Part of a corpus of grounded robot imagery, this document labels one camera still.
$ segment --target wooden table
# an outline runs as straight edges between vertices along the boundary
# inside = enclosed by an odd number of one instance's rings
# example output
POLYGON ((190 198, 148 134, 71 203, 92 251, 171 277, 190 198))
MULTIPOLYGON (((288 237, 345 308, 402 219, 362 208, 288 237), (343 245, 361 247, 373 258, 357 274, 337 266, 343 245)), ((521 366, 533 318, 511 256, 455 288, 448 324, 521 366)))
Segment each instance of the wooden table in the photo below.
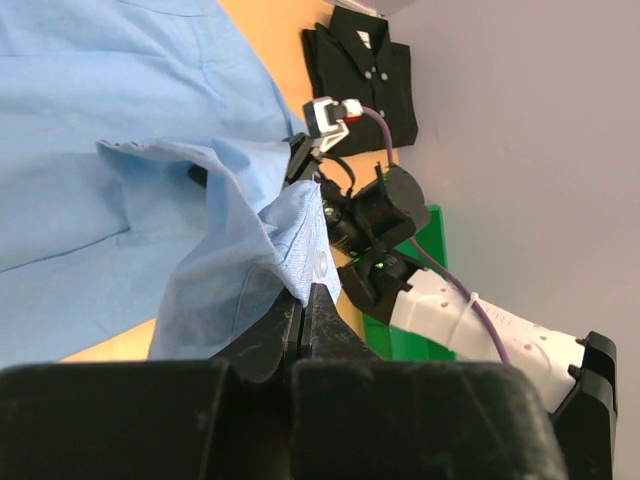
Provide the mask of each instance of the wooden table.
MULTIPOLYGON (((302 116, 302 105, 312 99, 300 40, 303 28, 314 28, 316 22, 327 24, 332 8, 323 0, 219 0, 262 59, 282 90, 289 107, 302 116)), ((386 164, 383 151, 365 153, 349 158, 357 179, 356 189, 375 178, 376 162, 386 164)), ((323 166, 327 175, 348 185, 348 179, 331 162, 323 166)), ((346 257, 334 251, 337 264, 346 257)), ((363 335, 362 314, 343 293, 338 312, 358 334, 363 335)), ((127 361, 144 360, 155 327, 155 320, 138 325, 120 335, 65 361, 127 361)))

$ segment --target shirt button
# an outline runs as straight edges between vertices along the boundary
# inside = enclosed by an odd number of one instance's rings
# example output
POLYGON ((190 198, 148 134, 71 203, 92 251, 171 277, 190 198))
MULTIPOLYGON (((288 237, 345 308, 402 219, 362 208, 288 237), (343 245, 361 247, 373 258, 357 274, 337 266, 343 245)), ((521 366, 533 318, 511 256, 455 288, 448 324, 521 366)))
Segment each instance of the shirt button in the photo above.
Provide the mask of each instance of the shirt button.
POLYGON ((324 278, 327 275, 329 263, 327 262, 327 254, 323 251, 316 256, 313 269, 316 271, 317 278, 324 278))

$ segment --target light blue shirt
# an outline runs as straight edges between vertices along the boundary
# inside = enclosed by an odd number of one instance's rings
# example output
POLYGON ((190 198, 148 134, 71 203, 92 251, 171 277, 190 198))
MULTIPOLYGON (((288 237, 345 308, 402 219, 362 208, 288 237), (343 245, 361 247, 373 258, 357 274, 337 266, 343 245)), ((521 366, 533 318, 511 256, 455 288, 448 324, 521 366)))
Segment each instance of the light blue shirt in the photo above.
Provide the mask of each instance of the light blue shirt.
POLYGON ((337 297, 317 186, 280 194, 302 125, 215 1, 4 0, 0 19, 0 367, 156 314, 154 358, 208 356, 283 286, 337 297))

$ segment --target shirt collar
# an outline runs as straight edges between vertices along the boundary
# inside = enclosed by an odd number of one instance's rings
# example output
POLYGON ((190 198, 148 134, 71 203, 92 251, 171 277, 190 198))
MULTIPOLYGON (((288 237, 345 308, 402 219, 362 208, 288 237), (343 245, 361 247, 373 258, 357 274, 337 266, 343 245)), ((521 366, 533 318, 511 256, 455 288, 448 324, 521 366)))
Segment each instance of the shirt collar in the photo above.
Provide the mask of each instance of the shirt collar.
POLYGON ((363 75, 371 72, 376 64, 381 73, 391 69, 391 38, 387 20, 336 6, 329 31, 344 47, 363 75), (369 34, 371 50, 365 46, 358 31, 369 34))

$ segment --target folded black shirt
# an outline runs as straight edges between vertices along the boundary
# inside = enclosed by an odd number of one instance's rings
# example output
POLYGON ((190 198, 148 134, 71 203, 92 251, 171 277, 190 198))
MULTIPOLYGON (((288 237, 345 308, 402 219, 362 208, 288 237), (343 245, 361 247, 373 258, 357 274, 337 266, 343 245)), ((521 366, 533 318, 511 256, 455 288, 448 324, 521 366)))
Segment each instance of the folded black shirt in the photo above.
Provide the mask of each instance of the folded black shirt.
MULTIPOLYGON (((314 97, 357 98, 378 111, 391 129, 394 147, 413 145, 418 125, 411 96, 408 45, 392 43, 386 20, 335 7, 329 27, 303 30, 314 97)), ((365 117, 350 123, 350 135, 331 151, 340 156, 385 148, 380 127, 365 117)))

